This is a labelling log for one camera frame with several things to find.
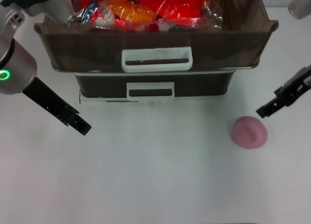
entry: white drawer handle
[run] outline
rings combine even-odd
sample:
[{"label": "white drawer handle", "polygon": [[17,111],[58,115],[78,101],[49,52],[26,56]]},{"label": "white drawer handle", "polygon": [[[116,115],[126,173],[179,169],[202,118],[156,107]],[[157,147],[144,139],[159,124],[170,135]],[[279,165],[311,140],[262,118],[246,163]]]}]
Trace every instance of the white drawer handle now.
[{"label": "white drawer handle", "polygon": [[126,83],[128,101],[168,100],[175,97],[174,82]]},{"label": "white drawer handle", "polygon": [[125,72],[185,71],[192,67],[191,47],[129,49],[122,51]]}]

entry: storage drawer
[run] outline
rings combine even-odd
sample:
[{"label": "storage drawer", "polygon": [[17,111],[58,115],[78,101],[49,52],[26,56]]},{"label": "storage drawer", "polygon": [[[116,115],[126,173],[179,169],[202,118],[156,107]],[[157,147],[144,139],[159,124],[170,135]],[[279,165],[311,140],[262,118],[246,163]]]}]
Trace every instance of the storage drawer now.
[{"label": "storage drawer", "polygon": [[170,88],[159,86],[158,88],[139,88],[133,91],[133,97],[197,97],[223,95],[227,88],[234,71],[184,74],[172,73],[164,74],[90,74],[76,73],[76,78],[81,88],[82,95],[87,98],[104,98],[106,100],[126,100],[128,99],[128,84],[145,83],[173,83],[173,92],[168,93]]},{"label": "storage drawer", "polygon": [[221,31],[156,33],[96,32],[67,27],[46,19],[35,30],[57,71],[125,73],[124,50],[190,47],[193,63],[187,72],[254,68],[278,21],[269,20],[262,0],[219,0]]}]

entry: green indicator light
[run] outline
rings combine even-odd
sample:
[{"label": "green indicator light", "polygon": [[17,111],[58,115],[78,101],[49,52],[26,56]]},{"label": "green indicator light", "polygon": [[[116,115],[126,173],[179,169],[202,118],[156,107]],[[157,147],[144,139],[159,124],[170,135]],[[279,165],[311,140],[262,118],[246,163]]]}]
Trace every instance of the green indicator light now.
[{"label": "green indicator light", "polygon": [[6,80],[10,77],[10,72],[8,70],[0,70],[0,80]]}]

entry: white table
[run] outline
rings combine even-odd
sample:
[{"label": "white table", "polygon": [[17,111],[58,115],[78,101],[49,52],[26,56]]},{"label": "white table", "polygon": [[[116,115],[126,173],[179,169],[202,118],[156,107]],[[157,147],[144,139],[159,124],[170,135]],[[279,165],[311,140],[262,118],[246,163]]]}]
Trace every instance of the white table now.
[{"label": "white table", "polygon": [[0,95],[2,224],[306,224],[311,221],[311,92],[264,119],[267,144],[236,146],[227,128],[311,64],[311,17],[268,8],[280,27],[222,99],[82,102],[52,69],[34,22],[16,40],[38,76],[92,125],[84,137],[23,94]]}]

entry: plastic bag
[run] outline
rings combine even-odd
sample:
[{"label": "plastic bag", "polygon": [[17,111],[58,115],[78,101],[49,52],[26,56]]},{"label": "plastic bag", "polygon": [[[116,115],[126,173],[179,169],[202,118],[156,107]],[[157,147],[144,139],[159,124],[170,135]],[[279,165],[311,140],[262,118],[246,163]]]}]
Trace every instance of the plastic bag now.
[{"label": "plastic bag", "polygon": [[77,0],[73,23],[134,32],[220,30],[217,0]]}]

